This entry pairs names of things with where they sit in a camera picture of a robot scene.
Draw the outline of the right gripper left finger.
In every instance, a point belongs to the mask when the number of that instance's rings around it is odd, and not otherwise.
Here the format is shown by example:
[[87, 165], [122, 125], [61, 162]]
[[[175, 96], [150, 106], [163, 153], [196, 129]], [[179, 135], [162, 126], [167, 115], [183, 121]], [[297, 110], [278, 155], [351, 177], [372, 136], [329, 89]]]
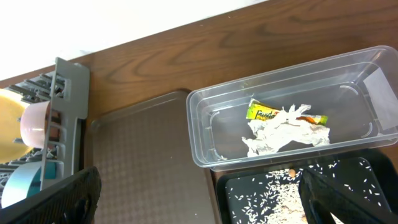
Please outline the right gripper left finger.
[[2, 209], [1, 223], [92, 223], [100, 192], [100, 173], [88, 167]]

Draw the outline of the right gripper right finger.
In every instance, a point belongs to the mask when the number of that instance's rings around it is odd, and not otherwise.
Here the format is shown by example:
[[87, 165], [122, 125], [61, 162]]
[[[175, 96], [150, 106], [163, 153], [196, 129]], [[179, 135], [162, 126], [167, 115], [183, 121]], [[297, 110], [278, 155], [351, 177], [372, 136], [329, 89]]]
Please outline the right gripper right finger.
[[333, 179], [304, 169], [298, 186], [302, 207], [308, 223], [397, 224], [397, 215], [365, 201]]

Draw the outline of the rice food waste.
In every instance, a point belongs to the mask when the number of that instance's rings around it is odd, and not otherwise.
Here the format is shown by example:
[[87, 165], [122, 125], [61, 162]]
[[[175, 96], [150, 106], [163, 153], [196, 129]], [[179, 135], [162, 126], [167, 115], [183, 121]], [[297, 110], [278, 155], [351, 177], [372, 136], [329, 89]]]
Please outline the rice food waste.
[[354, 157], [327, 163], [262, 172], [229, 179], [225, 184], [226, 204], [231, 223], [306, 223], [299, 195], [304, 169], [332, 178], [365, 201], [389, 208], [370, 163]]

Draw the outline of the light blue bowl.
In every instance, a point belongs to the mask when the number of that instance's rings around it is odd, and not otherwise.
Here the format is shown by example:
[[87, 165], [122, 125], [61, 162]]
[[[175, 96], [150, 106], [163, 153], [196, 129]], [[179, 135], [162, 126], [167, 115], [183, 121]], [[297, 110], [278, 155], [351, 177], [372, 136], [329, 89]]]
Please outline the light blue bowl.
[[14, 205], [58, 182], [62, 172], [63, 164], [52, 160], [46, 162], [43, 179], [42, 162], [29, 162], [19, 166], [6, 182], [1, 197], [2, 208]]

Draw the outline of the white paper napkin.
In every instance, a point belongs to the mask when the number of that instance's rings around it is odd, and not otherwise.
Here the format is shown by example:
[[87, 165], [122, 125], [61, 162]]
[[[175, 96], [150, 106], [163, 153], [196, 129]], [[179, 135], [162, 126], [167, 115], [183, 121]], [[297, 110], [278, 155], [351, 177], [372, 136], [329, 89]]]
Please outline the white paper napkin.
[[248, 122], [255, 138], [242, 138], [248, 147], [247, 156], [274, 154], [292, 141], [312, 146], [329, 145], [330, 128], [301, 119], [310, 108], [310, 105], [302, 104], [299, 108], [292, 105], [288, 111], [282, 110], [272, 119]]

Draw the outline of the yellow plate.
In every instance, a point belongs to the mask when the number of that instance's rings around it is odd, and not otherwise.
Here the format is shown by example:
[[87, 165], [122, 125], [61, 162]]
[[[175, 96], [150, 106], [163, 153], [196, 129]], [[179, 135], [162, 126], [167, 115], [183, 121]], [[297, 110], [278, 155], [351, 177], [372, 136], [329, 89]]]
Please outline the yellow plate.
[[22, 143], [14, 143], [21, 139], [20, 122], [28, 103], [21, 101], [22, 95], [13, 91], [1, 89], [1, 163], [17, 160], [28, 154], [33, 147]]

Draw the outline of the white pink bowl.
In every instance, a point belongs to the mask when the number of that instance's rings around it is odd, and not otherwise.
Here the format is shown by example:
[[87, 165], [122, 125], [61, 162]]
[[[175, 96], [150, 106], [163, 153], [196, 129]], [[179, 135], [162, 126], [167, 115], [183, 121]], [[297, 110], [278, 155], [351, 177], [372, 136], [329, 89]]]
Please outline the white pink bowl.
[[20, 121], [22, 141], [26, 146], [43, 148], [47, 129], [49, 101], [29, 105], [23, 112]]

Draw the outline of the green orange snack wrapper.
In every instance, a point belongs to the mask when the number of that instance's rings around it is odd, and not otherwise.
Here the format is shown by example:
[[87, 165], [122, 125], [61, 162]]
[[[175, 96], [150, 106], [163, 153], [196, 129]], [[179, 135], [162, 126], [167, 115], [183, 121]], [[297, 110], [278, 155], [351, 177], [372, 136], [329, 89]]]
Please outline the green orange snack wrapper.
[[[248, 110], [246, 113], [246, 119], [257, 119], [257, 120], [268, 120], [273, 119], [280, 110], [271, 108], [261, 103], [260, 101], [251, 98], [248, 106]], [[328, 121], [328, 116], [326, 115], [311, 115], [311, 114], [303, 114], [298, 117], [300, 120], [306, 120], [312, 124], [326, 125]]]

